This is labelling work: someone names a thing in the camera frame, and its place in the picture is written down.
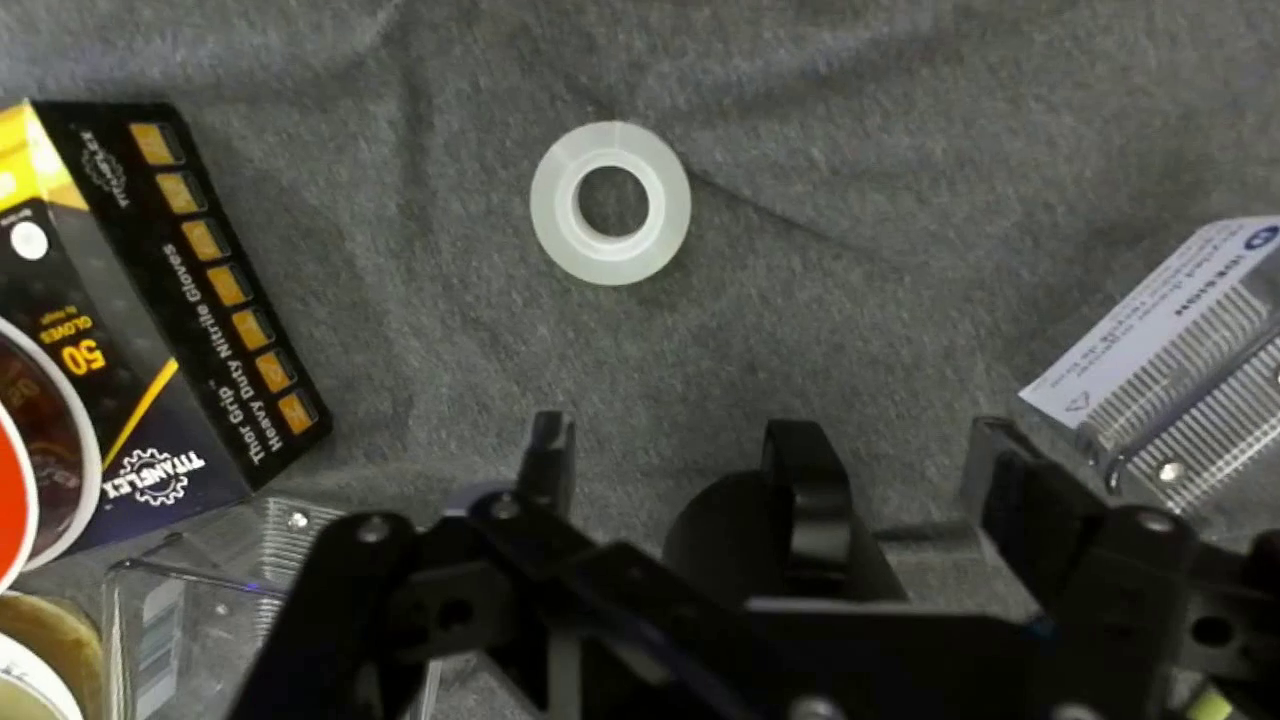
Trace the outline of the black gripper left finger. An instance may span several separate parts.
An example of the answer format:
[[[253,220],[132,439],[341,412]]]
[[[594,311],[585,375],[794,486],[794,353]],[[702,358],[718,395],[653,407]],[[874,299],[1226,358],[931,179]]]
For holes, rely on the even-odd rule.
[[[562,412],[541,412],[526,431],[526,448],[517,471],[517,496],[562,518],[575,486],[575,422]]]

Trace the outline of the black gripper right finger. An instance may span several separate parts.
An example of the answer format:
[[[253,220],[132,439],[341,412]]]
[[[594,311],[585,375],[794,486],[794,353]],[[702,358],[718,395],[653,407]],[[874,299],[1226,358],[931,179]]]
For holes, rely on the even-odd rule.
[[[1102,499],[1004,416],[972,422],[959,499],[1038,617],[1056,630],[1079,624]]]

